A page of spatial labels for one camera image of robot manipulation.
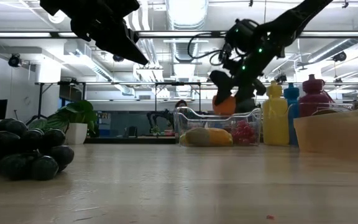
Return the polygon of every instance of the table surface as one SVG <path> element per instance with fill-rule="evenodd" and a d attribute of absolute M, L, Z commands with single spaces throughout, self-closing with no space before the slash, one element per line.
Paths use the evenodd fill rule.
<path fill-rule="evenodd" d="M 0 177 L 0 224 L 358 224 L 356 162 L 269 146 L 74 150 L 54 180 Z"/>

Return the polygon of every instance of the blue bottle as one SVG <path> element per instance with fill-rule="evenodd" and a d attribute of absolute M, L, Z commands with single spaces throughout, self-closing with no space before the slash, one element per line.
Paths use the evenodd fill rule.
<path fill-rule="evenodd" d="M 293 120 L 299 118 L 299 88 L 295 88 L 293 83 L 288 84 L 288 88 L 284 89 L 284 98 L 288 103 L 288 127 L 290 130 L 290 145 L 298 146 L 298 138 L 296 137 Z"/>

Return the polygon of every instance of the plastic basket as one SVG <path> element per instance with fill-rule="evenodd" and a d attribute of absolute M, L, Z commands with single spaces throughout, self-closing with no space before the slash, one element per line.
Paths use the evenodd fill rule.
<path fill-rule="evenodd" d="M 254 109 L 250 113 L 234 114 L 231 116 L 200 115 L 189 107 L 177 108 L 174 112 L 175 136 L 181 146 L 255 146 L 259 145 L 262 110 Z M 182 141 L 195 129 L 210 135 L 200 135 L 200 143 Z M 229 133 L 232 144 L 216 144 L 217 138 Z"/>

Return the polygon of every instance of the yellow bottle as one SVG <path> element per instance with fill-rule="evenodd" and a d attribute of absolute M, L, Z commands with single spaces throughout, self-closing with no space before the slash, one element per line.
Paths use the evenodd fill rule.
<path fill-rule="evenodd" d="M 287 146 L 290 143 L 288 130 L 288 103 L 281 98 L 283 88 L 272 81 L 267 87 L 268 100 L 263 103 L 264 143 Z"/>

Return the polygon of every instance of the ceiling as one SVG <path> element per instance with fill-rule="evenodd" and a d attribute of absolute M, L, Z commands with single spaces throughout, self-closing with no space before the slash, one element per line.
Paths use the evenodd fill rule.
<path fill-rule="evenodd" d="M 164 0 L 149 0 L 149 26 L 152 30 L 167 30 L 167 12 Z M 249 7 L 249 1 L 228 1 L 228 0 L 209 0 L 208 12 L 205 20 L 204 30 L 228 30 L 234 25 L 237 18 L 249 18 L 264 23 L 278 17 L 287 9 L 296 6 L 300 1 L 297 0 L 268 0 L 254 1 L 254 5 Z M 305 30 L 357 30 L 358 27 L 358 1 L 350 1 L 349 7 L 343 9 L 344 1 L 334 1 L 320 14 L 318 14 L 306 27 Z M 186 14 L 186 7 L 177 9 Z M 70 19 L 66 18 L 59 24 L 49 21 L 48 14 L 39 8 L 38 1 L 0 1 L 0 31 L 70 31 Z M 170 44 L 166 40 L 154 39 L 154 49 L 157 53 L 159 64 L 163 68 L 163 77 L 166 80 L 172 76 L 172 52 Z M 294 75 L 294 60 L 299 62 L 308 60 L 308 55 L 327 46 L 336 39 L 300 39 L 286 48 L 287 57 L 283 60 L 273 60 L 265 69 L 265 77 L 268 79 L 278 75 L 280 65 L 286 62 L 282 67 L 289 80 L 300 81 L 299 76 Z M 63 64 L 62 76 L 77 77 L 81 80 L 94 80 L 95 73 L 79 62 L 69 60 L 62 46 L 67 40 L 24 40 L 24 39 L 0 39 L 0 50 L 6 47 L 39 47 L 50 52 Z M 208 39 L 207 43 L 200 44 L 200 52 L 209 52 L 213 49 L 219 49 L 223 44 L 221 39 Z M 112 55 L 97 49 L 94 43 L 89 43 L 92 48 L 92 58 L 97 60 L 106 70 L 109 70 L 114 78 L 120 81 L 136 81 L 132 72 L 134 63 L 128 60 L 123 62 L 114 62 Z M 358 44 L 344 50 L 347 54 L 347 60 L 335 64 L 333 61 L 323 60 L 314 64 L 322 68 L 322 76 L 325 80 L 331 82 L 334 76 L 341 76 L 347 73 L 358 71 Z M 26 60 L 38 60 L 29 54 Z M 202 58 L 197 61 L 195 68 L 196 77 L 207 77 L 208 72 L 218 67 L 211 66 L 209 58 Z M 358 75 L 346 79 L 344 82 L 358 82 Z"/>

